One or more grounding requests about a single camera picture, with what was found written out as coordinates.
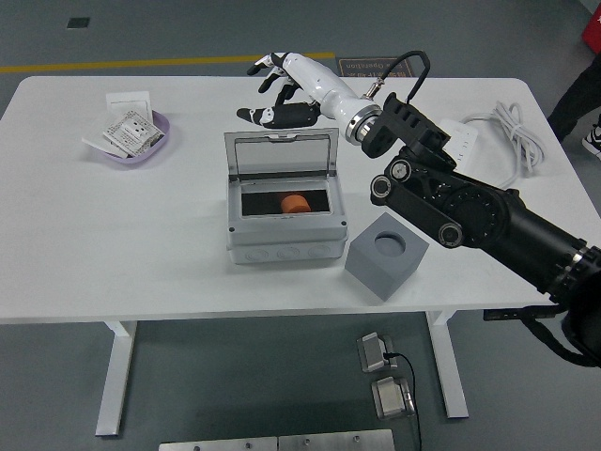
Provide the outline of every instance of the table leg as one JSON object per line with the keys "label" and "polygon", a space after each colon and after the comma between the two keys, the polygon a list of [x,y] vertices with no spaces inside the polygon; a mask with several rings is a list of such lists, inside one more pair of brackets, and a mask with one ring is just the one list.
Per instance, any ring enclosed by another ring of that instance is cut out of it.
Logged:
{"label": "table leg", "polygon": [[137,321],[107,321],[105,324],[115,333],[115,340],[102,393],[102,403],[96,425],[97,436],[119,433],[121,411],[130,372],[133,339],[138,323]]}
{"label": "table leg", "polygon": [[440,386],[444,397],[444,405],[449,418],[467,418],[468,405],[463,395],[463,387],[459,379],[457,361],[453,352],[453,343],[449,335],[447,320],[455,313],[454,310],[425,312],[432,339],[432,348],[436,366],[439,370]]}

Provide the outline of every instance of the white robotic hand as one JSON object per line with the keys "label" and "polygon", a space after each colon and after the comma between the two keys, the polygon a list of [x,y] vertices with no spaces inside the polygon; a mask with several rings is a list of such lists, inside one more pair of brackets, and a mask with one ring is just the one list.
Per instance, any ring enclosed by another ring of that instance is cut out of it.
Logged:
{"label": "white robotic hand", "polygon": [[[334,119],[340,133],[352,144],[359,145],[361,133],[380,115],[380,107],[369,99],[360,98],[337,75],[325,66],[301,54],[276,53],[259,59],[248,69],[255,75],[272,68],[259,87],[266,92],[273,82],[286,77],[275,106],[263,109],[240,108],[238,117],[268,129],[310,127],[320,114]],[[288,103],[298,88],[311,99],[310,103]]]}

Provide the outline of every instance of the shoe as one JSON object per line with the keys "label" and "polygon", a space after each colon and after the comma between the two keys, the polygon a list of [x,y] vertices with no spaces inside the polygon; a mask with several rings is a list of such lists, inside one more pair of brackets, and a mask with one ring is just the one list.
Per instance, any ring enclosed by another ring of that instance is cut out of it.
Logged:
{"label": "shoe", "polygon": [[582,138],[582,145],[601,160],[601,127],[594,124],[591,132]]}

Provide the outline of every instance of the yellow floor line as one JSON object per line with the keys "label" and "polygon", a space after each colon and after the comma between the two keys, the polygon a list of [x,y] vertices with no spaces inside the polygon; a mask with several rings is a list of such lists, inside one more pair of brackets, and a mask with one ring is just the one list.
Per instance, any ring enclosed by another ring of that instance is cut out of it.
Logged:
{"label": "yellow floor line", "polygon": [[[313,59],[335,58],[333,52],[304,54]],[[29,66],[0,66],[0,73],[45,72],[50,70],[90,70],[113,68],[149,68],[153,66],[187,66],[193,64],[225,64],[255,62],[262,54],[242,56],[202,56],[197,58],[136,59],[130,61],[98,61],[88,63],[37,64]]]}

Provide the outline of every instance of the orange object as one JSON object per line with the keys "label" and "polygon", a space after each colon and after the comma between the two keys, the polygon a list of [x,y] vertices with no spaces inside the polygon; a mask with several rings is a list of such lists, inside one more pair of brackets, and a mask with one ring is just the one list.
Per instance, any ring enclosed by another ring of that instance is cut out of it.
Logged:
{"label": "orange object", "polygon": [[305,199],[300,194],[289,194],[282,198],[280,202],[280,206],[282,207],[282,213],[309,213],[311,212],[311,207]]}

